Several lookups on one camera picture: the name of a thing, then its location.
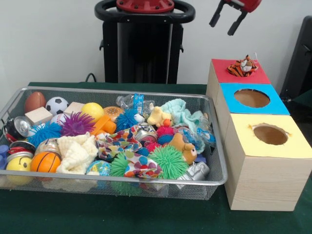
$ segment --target stacked boxes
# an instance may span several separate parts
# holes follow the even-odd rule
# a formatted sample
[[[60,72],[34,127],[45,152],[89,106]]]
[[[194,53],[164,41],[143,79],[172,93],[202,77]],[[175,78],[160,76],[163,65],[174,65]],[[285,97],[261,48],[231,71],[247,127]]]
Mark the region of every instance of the stacked boxes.
[[[207,95],[214,101],[232,210],[293,211],[312,169],[312,149],[261,66],[249,77],[213,59]]]

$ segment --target green tablecloth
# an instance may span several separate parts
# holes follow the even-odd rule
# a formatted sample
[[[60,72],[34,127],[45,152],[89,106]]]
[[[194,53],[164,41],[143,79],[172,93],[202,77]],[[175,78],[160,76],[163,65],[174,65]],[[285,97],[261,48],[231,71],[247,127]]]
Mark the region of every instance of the green tablecloth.
[[[205,85],[30,83],[32,86],[204,94]],[[209,201],[0,190],[1,233],[311,233],[312,181],[294,212],[231,211]]]

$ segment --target yellow plush duck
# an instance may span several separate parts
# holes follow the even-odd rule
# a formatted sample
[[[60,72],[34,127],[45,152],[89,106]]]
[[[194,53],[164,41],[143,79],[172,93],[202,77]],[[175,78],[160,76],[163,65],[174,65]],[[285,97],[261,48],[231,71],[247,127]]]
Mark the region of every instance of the yellow plush duck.
[[[173,125],[172,116],[169,113],[165,113],[159,106],[154,107],[151,115],[147,119],[147,123],[160,127],[161,125],[170,127]]]

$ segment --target circular hole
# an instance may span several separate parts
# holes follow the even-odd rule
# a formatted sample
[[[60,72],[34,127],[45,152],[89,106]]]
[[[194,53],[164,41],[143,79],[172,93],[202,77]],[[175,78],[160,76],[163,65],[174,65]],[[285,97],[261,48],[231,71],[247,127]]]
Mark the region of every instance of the circular hole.
[[[238,90],[235,92],[234,97],[241,104],[254,108],[265,107],[270,103],[268,95],[256,89]]]
[[[259,140],[271,145],[282,145],[288,139],[283,129],[269,124],[258,125],[253,132]]]

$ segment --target metal basket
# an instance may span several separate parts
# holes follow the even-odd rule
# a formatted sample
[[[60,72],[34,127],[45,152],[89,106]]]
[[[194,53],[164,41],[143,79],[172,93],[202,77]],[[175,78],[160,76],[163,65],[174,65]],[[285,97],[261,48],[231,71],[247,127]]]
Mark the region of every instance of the metal basket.
[[[133,94],[125,91],[26,87],[18,90],[4,109],[0,112],[0,128],[8,118],[23,116],[24,103],[35,91],[42,92],[48,100],[55,96],[72,101],[88,103],[97,102],[101,106],[114,106],[120,95]],[[186,101],[186,108],[191,113],[201,110],[210,116],[214,134],[217,140],[216,148],[212,151],[209,146],[203,155],[206,157],[210,172],[203,181],[168,180],[168,179],[140,179],[97,175],[70,175],[59,173],[19,172],[0,170],[0,188],[13,190],[28,190],[41,192],[84,193],[102,195],[128,195],[147,197],[167,197],[182,199],[208,200],[217,187],[227,180],[227,169],[219,135],[215,108],[212,100],[203,95],[143,93],[146,100],[154,100],[157,106],[165,104],[175,98]],[[0,144],[8,144],[4,135],[0,137]],[[26,185],[16,186],[10,183],[8,176],[28,176],[32,181]]]

